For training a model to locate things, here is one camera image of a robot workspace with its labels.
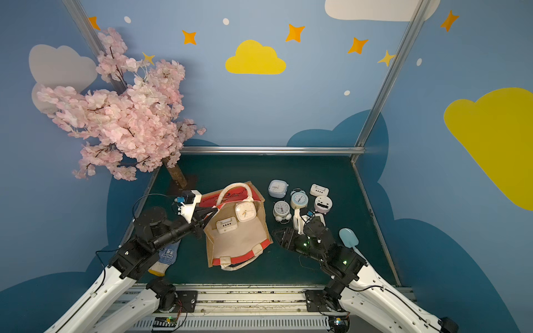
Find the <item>small white rectangular clock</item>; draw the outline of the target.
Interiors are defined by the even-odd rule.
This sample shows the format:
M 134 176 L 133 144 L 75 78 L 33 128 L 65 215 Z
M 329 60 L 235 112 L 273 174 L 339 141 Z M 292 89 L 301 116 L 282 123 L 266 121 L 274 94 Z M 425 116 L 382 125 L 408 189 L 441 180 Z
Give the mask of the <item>small white rectangular clock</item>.
M 229 233 L 238 229 L 238 222 L 237 219 L 232 216 L 227 219 L 217 221 L 216 227 L 219 234 Z

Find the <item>white rectangular digital clock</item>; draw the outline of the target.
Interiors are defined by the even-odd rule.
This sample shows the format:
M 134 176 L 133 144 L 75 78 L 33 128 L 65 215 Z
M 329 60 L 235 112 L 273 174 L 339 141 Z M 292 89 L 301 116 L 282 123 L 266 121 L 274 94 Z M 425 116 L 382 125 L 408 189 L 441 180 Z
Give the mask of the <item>white rectangular digital clock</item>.
M 311 216 L 308 214 L 307 208 L 297 208 L 293 215 L 293 227 L 298 234 L 304 234 L 304 226 L 310 220 Z

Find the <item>white round smiley alarm clock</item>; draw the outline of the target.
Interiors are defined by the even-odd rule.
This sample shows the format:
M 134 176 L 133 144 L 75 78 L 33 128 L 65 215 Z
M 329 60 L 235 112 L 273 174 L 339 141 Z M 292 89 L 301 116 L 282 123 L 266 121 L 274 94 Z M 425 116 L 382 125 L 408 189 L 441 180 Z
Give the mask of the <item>white round smiley alarm clock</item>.
M 331 211 L 333 207 L 333 201 L 326 195 L 318 196 L 315 198 L 314 211 L 320 214 L 326 215 Z

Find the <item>cream square analog clock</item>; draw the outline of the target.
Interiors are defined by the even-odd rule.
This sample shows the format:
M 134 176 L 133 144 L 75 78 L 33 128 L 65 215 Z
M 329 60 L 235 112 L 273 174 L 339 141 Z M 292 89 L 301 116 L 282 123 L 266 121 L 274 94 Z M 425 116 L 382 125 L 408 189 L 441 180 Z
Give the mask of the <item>cream square analog clock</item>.
M 257 210 L 253 201 L 242 201 L 235 205 L 235 216 L 238 222 L 252 221 L 257 216 Z

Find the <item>blue twin bell alarm clock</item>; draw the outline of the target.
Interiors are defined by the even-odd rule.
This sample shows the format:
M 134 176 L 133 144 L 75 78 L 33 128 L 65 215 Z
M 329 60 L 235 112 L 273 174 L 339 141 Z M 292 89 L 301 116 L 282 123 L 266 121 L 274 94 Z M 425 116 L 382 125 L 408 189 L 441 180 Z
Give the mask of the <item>blue twin bell alarm clock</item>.
M 300 188 L 296 188 L 291 191 L 290 205 L 293 210 L 307 208 L 308 203 L 309 203 L 309 197 L 305 193 L 305 191 L 303 191 Z

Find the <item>white box clock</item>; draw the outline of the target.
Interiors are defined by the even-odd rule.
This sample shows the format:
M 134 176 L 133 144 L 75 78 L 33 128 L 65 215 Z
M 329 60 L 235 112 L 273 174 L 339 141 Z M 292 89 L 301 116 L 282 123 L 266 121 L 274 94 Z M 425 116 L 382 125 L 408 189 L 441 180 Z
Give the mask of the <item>white box clock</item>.
M 312 184 L 310 188 L 310 194 L 315 197 L 328 196 L 329 188 L 320 186 L 318 184 Z

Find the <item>white twin bell alarm clock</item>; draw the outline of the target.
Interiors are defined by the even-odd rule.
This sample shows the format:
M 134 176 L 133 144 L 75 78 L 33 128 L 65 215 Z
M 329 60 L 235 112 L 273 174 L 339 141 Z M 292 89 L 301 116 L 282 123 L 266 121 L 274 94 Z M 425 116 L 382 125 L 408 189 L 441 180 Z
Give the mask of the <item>white twin bell alarm clock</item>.
M 273 216 L 280 224 L 287 224 L 291 221 L 291 206 L 286 201 L 277 201 L 273 207 Z

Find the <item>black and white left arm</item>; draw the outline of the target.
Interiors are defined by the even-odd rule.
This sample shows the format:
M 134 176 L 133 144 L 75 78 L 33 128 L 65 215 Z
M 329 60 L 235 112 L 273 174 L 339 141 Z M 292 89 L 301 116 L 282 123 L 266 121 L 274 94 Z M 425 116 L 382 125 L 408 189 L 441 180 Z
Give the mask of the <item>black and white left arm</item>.
M 161 207 L 141 213 L 133 222 L 133 237 L 114 252 L 95 283 L 48 331 L 125 332 L 145 316 L 175 308 L 180 302 L 175 286 L 159 277 L 120 310 L 104 316 L 116 299 L 158 262 L 161 249 L 189 234 L 200 237 L 218 211 L 216 206 L 200 208 L 193 202 L 181 204 L 174 220 L 169 220 Z

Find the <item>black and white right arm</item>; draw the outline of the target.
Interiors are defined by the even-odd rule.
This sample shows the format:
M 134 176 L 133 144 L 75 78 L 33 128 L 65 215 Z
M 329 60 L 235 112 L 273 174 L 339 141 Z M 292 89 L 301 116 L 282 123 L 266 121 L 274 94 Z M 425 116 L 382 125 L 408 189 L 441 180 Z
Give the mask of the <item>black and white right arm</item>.
M 401 294 L 361 254 L 336 242 L 319 220 L 307 222 L 302 232 L 283 228 L 273 236 L 281 247 L 315 259 L 331 277 L 322 293 L 328 306 L 359 316 L 381 332 L 459 331 L 452 319 L 438 318 Z

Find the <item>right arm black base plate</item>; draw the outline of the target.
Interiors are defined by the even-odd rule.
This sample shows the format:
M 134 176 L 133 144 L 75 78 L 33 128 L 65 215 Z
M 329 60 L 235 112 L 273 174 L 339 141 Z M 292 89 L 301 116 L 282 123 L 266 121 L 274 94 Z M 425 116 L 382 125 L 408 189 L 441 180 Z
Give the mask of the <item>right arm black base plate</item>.
M 338 302 L 324 290 L 308 289 L 304 291 L 305 303 L 308 312 L 337 312 Z

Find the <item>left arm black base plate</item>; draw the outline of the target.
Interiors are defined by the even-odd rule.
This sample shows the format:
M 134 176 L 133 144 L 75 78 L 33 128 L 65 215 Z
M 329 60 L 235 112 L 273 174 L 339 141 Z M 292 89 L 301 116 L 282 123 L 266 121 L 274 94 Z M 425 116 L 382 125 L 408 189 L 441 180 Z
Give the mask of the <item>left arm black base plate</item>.
M 170 312 L 194 313 L 198 299 L 198 291 L 182 290 L 175 292 L 173 307 Z

